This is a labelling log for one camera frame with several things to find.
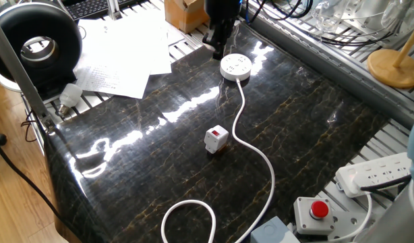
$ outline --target black circular object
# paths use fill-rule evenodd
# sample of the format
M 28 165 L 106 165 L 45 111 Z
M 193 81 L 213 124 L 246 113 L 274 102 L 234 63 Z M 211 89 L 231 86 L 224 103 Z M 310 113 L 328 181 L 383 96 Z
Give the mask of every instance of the black circular object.
M 0 15 L 0 27 L 37 88 L 56 77 L 72 73 L 80 58 L 82 38 L 77 24 L 62 9 L 51 3 L 14 5 Z M 42 36 L 51 39 L 48 49 L 43 51 L 53 51 L 53 54 L 47 57 L 47 61 L 29 61 L 40 58 L 43 51 L 27 53 L 24 43 Z M 0 74 L 13 80 L 1 58 Z
M 0 146 L 5 145 L 5 144 L 6 144 L 6 142 L 7 142 L 6 135 L 4 135 L 4 134 L 0 134 Z

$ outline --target red switch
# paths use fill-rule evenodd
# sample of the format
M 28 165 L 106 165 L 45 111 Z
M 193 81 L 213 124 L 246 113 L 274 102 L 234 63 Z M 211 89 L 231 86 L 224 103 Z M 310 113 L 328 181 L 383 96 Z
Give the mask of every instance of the red switch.
M 328 214 L 328 205 L 323 201 L 316 201 L 310 207 L 310 215 L 314 219 L 322 219 Z

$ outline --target white power strip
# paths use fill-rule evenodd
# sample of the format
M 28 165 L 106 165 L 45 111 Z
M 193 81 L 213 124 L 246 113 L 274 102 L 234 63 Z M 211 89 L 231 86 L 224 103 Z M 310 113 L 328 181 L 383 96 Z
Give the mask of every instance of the white power strip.
M 361 191 L 361 187 L 376 186 L 409 175 L 411 164 L 407 154 L 400 153 L 342 167 L 336 172 L 336 177 L 345 194 L 353 198 L 367 193 Z

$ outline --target glossy black surface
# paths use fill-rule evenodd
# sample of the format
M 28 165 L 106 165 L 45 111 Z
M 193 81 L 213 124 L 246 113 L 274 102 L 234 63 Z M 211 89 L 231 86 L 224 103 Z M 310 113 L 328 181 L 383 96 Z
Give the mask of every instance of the glossy black surface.
M 240 25 L 227 51 L 247 55 L 247 106 L 237 135 L 262 151 L 276 173 L 263 221 L 292 218 L 298 196 L 314 196 L 381 128 L 386 117 Z M 258 216 L 270 173 L 231 135 L 220 154 L 207 129 L 231 126 L 241 105 L 235 83 L 202 48 L 151 77 L 142 100 L 114 97 L 65 122 L 46 145 L 59 209 L 84 242 L 161 242 L 169 207 L 193 198 L 216 213 L 215 242 L 234 242 Z M 207 242 L 207 210 L 177 209 L 170 242 Z

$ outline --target cardboard box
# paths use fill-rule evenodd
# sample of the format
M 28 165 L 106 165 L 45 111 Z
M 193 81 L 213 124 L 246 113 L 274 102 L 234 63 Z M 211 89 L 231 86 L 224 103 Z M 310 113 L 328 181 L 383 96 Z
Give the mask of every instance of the cardboard box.
M 204 11 L 204 0 L 165 0 L 165 19 L 188 33 L 210 18 Z

